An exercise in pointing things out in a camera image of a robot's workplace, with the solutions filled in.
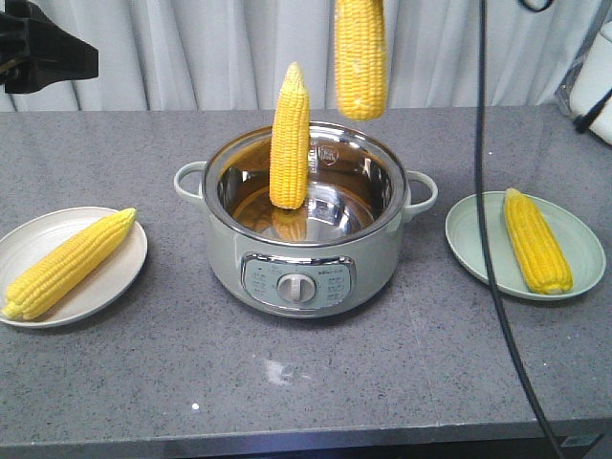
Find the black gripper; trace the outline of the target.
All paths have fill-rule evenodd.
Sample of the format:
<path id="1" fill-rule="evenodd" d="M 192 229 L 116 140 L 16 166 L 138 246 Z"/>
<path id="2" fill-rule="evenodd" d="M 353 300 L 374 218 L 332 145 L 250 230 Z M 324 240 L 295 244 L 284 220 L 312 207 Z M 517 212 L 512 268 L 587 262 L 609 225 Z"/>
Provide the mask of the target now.
<path id="1" fill-rule="evenodd" d="M 1 11 L 1 86 L 27 95 L 62 81 L 98 77 L 98 49 L 59 28 L 31 1 Z"/>

